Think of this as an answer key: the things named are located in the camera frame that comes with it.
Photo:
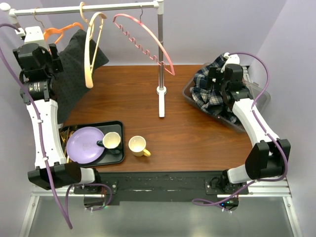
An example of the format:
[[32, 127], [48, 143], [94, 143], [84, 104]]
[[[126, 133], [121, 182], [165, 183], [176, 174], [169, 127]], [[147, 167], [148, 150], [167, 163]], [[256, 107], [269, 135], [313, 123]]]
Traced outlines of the navy beige plaid skirt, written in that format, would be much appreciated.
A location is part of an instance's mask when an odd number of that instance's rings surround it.
[[221, 94], [216, 92], [213, 87], [209, 90], [206, 88], [209, 69], [211, 67], [221, 68], [225, 62], [224, 54], [221, 54], [212, 63], [198, 70], [193, 77], [195, 85], [190, 88], [190, 93], [201, 111], [213, 116], [222, 116], [233, 124], [238, 124], [239, 119], [224, 105]]

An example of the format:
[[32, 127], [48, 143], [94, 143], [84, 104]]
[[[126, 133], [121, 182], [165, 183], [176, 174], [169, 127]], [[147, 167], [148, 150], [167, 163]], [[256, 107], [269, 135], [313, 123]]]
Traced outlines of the gold cutlery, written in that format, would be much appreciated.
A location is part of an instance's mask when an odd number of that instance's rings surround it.
[[61, 130], [59, 132], [60, 138], [61, 138], [61, 145], [62, 145], [62, 150], [64, 152], [64, 155], [66, 157], [66, 161], [67, 163], [72, 162], [68, 153], [67, 153], [67, 142], [69, 140], [69, 138], [73, 135], [74, 130], [71, 130], [70, 127], [68, 127], [67, 129]]

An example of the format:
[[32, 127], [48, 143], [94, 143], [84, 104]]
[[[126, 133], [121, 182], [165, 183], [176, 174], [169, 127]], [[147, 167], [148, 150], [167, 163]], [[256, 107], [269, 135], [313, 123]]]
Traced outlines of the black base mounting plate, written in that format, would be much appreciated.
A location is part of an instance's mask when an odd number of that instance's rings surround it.
[[213, 202], [242, 187], [224, 178], [222, 171], [101, 172], [98, 183], [111, 188], [111, 205], [122, 201], [190, 202], [195, 198]]

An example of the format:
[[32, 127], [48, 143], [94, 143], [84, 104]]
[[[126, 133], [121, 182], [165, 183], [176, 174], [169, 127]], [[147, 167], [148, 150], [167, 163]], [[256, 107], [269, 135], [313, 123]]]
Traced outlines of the black dotted skirt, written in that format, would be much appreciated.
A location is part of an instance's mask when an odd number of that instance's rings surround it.
[[78, 101], [90, 90], [85, 85], [84, 45], [86, 32], [79, 29], [59, 53], [63, 72], [57, 73], [53, 91], [57, 96], [57, 122], [63, 124]]

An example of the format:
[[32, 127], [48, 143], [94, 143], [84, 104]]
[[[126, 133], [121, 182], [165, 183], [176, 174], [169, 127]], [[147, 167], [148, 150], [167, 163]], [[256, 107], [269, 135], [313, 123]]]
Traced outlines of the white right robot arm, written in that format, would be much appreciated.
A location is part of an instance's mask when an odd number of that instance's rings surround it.
[[242, 79], [243, 68], [238, 64], [227, 64], [221, 69], [211, 67], [207, 78], [207, 88], [220, 93], [224, 104], [239, 119], [252, 144], [243, 165], [224, 170], [219, 178], [210, 181], [212, 187], [226, 194], [231, 194], [247, 181], [266, 181], [272, 177], [280, 179], [288, 171], [291, 145], [269, 128]]

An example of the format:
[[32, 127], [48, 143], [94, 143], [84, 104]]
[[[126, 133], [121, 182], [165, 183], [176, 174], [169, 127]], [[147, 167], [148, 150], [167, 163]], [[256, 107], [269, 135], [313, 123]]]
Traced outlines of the black serving tray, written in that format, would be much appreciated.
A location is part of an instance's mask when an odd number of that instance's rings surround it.
[[65, 126], [61, 130], [67, 129], [70, 127], [71, 130], [77, 131], [80, 128], [83, 127], [96, 127], [100, 129], [104, 135], [106, 135], [109, 132], [116, 132], [118, 133], [122, 138], [122, 145], [123, 150], [119, 154], [111, 154], [106, 149], [104, 149], [104, 152], [102, 155], [95, 161], [87, 164], [79, 164], [81, 167], [93, 167], [93, 166], [102, 166], [102, 165], [109, 165], [109, 164], [116, 164], [120, 163], [124, 160], [125, 154], [124, 154], [124, 127], [123, 123], [119, 120], [115, 121], [104, 121], [104, 122], [98, 122], [98, 123], [90, 123], [90, 124], [79, 124], [79, 125], [70, 125]]

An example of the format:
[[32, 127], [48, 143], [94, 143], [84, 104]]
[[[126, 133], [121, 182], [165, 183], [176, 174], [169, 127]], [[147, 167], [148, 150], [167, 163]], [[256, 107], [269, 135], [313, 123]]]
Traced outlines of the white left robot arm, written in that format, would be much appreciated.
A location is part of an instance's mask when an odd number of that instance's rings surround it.
[[102, 181], [93, 168], [83, 168], [77, 162], [68, 163], [62, 150], [57, 123], [58, 103], [52, 83], [55, 75], [63, 71], [56, 45], [44, 48], [37, 43], [27, 43], [13, 50], [21, 67], [18, 82], [20, 95], [31, 118], [36, 158], [35, 169], [28, 172], [31, 183], [50, 190], [68, 185], [85, 184], [92, 194], [102, 189]]

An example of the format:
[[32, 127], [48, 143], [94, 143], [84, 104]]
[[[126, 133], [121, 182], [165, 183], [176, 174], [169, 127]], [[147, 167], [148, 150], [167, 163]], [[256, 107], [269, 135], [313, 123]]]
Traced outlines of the purple plate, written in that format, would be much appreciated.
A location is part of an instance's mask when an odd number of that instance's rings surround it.
[[66, 151], [69, 158], [79, 164], [87, 164], [97, 160], [104, 152], [104, 147], [97, 145], [104, 133], [96, 127], [83, 127], [75, 131], [68, 139]]

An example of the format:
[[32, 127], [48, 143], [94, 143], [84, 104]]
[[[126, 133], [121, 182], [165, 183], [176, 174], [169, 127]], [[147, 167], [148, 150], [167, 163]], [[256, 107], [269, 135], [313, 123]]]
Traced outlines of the yellow mug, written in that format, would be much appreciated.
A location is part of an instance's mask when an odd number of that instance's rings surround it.
[[128, 142], [128, 147], [136, 157], [150, 157], [151, 153], [146, 149], [147, 143], [142, 136], [133, 136]]

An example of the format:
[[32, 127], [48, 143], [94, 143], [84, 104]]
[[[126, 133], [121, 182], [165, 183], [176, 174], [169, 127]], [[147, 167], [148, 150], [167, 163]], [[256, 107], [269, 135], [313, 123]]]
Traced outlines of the dark green mug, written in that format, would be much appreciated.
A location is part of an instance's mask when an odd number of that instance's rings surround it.
[[97, 141], [97, 146], [105, 148], [111, 154], [119, 154], [123, 150], [122, 138], [116, 132], [107, 133], [102, 140]]

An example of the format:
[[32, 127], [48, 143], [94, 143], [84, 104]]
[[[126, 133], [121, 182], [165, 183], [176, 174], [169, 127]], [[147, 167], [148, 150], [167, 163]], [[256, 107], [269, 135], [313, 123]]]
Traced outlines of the orange plastic hanger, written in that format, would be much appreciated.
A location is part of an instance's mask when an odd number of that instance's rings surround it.
[[57, 29], [57, 28], [48, 28], [44, 30], [43, 36], [44, 40], [47, 42], [49, 37], [52, 35], [59, 35], [59, 38], [55, 41], [55, 44], [57, 44], [64, 36], [64, 33], [72, 28], [79, 27], [81, 30], [83, 30], [83, 25], [79, 22], [74, 22], [70, 25], [67, 25], [63, 28]]

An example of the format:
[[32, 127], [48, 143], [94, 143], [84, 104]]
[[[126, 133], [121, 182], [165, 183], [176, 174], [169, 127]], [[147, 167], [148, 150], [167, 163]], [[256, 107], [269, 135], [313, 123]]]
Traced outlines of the clear plastic bin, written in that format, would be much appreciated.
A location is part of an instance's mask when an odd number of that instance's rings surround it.
[[[262, 91], [262, 89], [258, 86], [258, 84], [254, 83], [253, 80], [250, 78], [247, 66], [243, 66], [243, 82], [249, 89], [253, 98], [256, 98], [259, 95], [259, 93]], [[193, 86], [195, 86], [194, 78], [191, 78], [189, 82], [184, 86], [182, 90], [182, 95], [184, 96], [185, 101], [188, 104], [200, 110], [199, 106], [195, 103], [190, 93], [190, 88]], [[265, 110], [270, 99], [271, 99], [271, 96], [267, 91], [265, 91], [264, 94], [258, 99], [258, 101], [256, 102], [256, 107], [260, 113], [262, 113]], [[241, 123], [232, 123], [220, 115], [217, 115], [217, 116], [209, 115], [209, 116], [213, 118], [214, 120], [216, 120], [217, 122], [234, 130], [235, 132], [245, 133], [245, 130]]]

